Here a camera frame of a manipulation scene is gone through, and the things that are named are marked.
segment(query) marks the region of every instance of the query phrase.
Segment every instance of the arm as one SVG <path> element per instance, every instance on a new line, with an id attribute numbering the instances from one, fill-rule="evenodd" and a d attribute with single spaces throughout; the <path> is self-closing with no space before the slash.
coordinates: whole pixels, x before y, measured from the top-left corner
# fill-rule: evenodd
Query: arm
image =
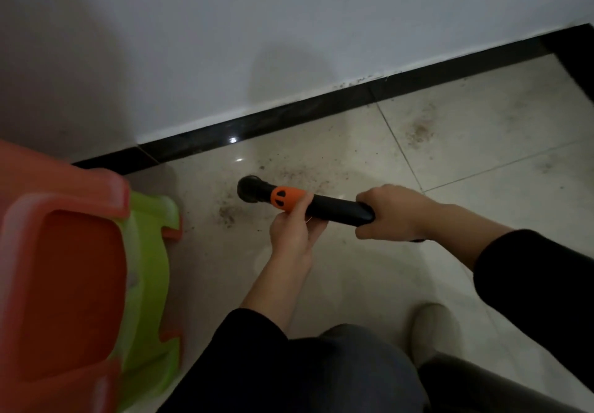
<path id="1" fill-rule="evenodd" d="M 356 230 L 357 237 L 441 244 L 474 271 L 476 291 L 487 304 L 594 389 L 594 260 L 536 232 L 514 231 L 403 187 L 374 188 L 357 200 L 377 216 Z"/>
<path id="2" fill-rule="evenodd" d="M 275 411 L 297 297 L 312 266 L 311 248 L 327 222 L 306 223 L 312 194 L 270 226 L 272 255 L 241 307 L 227 315 L 160 413 Z"/>

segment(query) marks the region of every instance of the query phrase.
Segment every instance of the tile floor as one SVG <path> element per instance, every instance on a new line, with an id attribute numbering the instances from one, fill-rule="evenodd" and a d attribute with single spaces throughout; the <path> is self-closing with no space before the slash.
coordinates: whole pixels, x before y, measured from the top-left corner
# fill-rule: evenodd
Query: tile floor
<path id="1" fill-rule="evenodd" d="M 164 319 L 185 329 L 184 369 L 270 253 L 277 210 L 239 200 L 242 176 L 345 199 L 401 184 L 594 256 L 592 137 L 594 105 L 545 56 L 129 175 L 134 189 L 168 194 L 184 214 Z M 415 307 L 439 301 L 462 324 L 467 359 L 594 411 L 594 394 L 483 304 L 471 274 L 437 244 L 358 241 L 331 224 L 315 258 L 292 337 L 351 322 L 405 347 Z"/>

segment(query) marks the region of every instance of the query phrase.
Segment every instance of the person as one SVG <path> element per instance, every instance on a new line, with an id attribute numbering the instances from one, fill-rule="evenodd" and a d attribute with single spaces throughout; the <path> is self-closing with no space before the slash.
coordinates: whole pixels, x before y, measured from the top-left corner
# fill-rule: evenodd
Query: person
<path id="1" fill-rule="evenodd" d="M 271 257 L 240 307 L 159 409 L 168 412 L 574 412 L 461 358 L 459 324 L 442 305 L 417 312 L 412 361 L 369 330 L 315 338 L 286 331 L 327 222 L 306 218 L 308 193 L 270 226 Z M 374 222 L 362 240 L 433 240 L 473 271 L 479 297 L 544 346 L 590 390 L 593 260 L 404 187 L 360 193 Z"/>

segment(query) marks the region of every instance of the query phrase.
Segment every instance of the foot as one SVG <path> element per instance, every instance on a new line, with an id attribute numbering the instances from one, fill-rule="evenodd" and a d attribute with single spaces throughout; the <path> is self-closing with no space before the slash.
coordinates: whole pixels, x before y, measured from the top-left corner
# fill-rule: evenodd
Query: foot
<path id="1" fill-rule="evenodd" d="M 435 354 L 463 358 L 460 323 L 441 304 L 423 305 L 416 313 L 411 332 L 412 361 L 420 368 Z"/>

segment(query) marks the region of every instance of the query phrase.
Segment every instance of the pant leg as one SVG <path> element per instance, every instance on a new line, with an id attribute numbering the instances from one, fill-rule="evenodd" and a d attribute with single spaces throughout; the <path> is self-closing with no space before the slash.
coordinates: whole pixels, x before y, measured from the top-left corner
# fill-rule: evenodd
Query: pant leg
<path id="1" fill-rule="evenodd" d="M 434 412 L 578 413 L 530 388 L 456 357 L 438 354 L 419 369 Z"/>
<path id="2" fill-rule="evenodd" d="M 421 413 L 428 399 L 400 349 L 364 327 L 340 325 L 289 342 L 286 411 Z"/>

